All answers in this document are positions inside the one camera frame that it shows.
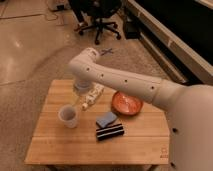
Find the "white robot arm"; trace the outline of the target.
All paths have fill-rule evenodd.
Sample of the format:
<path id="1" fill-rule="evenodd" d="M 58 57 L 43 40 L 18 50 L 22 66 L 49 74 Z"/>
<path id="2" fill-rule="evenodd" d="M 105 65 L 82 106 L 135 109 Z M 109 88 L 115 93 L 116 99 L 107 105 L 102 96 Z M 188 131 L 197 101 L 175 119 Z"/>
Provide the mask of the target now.
<path id="1" fill-rule="evenodd" d="M 159 77 L 108 68 L 86 48 L 69 62 L 80 89 L 96 82 L 137 97 L 167 113 L 169 171 L 213 171 L 213 86 L 185 86 Z"/>

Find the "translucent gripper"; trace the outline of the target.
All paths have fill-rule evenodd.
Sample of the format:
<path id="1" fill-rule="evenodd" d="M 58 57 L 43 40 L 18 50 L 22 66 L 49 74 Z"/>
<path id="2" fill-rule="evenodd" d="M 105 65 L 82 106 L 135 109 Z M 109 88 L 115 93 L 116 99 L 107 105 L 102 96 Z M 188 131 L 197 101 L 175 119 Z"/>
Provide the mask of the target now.
<path id="1" fill-rule="evenodd" d="M 79 79 L 75 79 L 73 82 L 73 91 L 76 95 L 76 101 L 74 102 L 74 106 L 77 107 L 81 100 L 81 97 L 88 93 L 93 88 L 92 82 L 85 82 Z"/>

